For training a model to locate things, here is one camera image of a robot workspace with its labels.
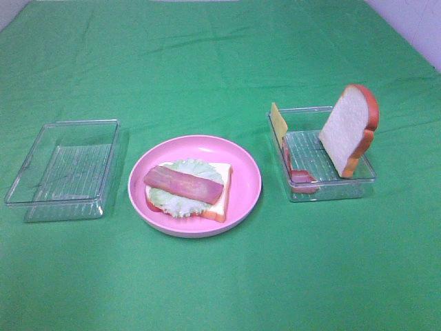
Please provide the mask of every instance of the transparent plastic tray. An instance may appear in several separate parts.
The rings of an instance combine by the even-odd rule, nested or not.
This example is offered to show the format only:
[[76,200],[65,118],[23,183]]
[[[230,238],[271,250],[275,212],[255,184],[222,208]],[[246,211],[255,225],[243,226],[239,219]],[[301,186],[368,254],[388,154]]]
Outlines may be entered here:
[[[288,125],[285,143],[289,160],[278,145],[270,113],[267,114],[274,147],[283,173],[283,185],[293,202],[321,201],[365,197],[372,193],[376,174],[363,155],[352,178],[338,176],[318,133],[332,111],[331,106],[290,108],[279,110]],[[293,181],[292,170],[306,170],[315,180]]]
[[103,216],[115,173],[118,120],[45,124],[5,203],[27,222]]

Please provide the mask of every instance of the bacon strip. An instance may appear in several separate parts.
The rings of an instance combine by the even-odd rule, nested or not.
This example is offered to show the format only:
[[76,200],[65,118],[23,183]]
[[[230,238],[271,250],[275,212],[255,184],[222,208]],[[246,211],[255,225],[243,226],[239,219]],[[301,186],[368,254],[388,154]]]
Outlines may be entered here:
[[223,185],[220,183],[161,165],[152,168],[144,176],[144,183],[153,188],[212,205],[219,200],[223,191]]

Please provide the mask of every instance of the bread slice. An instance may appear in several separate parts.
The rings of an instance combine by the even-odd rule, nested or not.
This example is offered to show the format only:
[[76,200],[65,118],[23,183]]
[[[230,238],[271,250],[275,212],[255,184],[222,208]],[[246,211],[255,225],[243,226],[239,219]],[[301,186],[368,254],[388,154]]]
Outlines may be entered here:
[[371,145],[379,119],[372,92],[362,85],[348,85],[318,135],[340,177],[352,177],[359,158]]
[[[165,164],[170,164],[171,162],[164,162],[160,166],[163,166]],[[228,163],[218,163],[218,162],[211,162],[209,163],[211,166],[213,166],[216,171],[222,176],[223,180],[223,191],[219,197],[219,200],[212,205],[208,210],[202,212],[200,215],[192,215],[192,216],[201,216],[206,219],[212,219],[214,221],[223,223],[225,222],[227,218],[227,207],[228,207],[228,200],[229,200],[229,187],[231,182],[231,175],[232,175],[232,166]],[[150,187],[148,185],[145,186],[145,198],[147,201],[147,205],[149,208],[155,212],[162,212],[160,208],[155,206],[149,199],[149,191]]]

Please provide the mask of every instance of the sandwich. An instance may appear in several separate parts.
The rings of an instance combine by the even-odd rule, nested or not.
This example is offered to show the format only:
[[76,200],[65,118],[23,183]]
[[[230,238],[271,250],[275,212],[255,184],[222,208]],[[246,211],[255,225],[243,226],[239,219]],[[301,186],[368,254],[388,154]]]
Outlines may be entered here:
[[164,162],[144,176],[149,208],[175,218],[200,216],[224,222],[232,166],[200,159]]
[[318,135],[340,177],[352,177],[359,158],[371,145],[379,119],[372,92],[362,85],[348,85]]

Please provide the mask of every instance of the open-faced sandwich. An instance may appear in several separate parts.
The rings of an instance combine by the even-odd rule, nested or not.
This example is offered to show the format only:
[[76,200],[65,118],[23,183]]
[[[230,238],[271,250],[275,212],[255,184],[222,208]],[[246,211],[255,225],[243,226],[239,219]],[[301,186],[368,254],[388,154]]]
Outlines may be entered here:
[[149,208],[173,217],[226,220],[232,166],[200,159],[164,162],[144,176]]

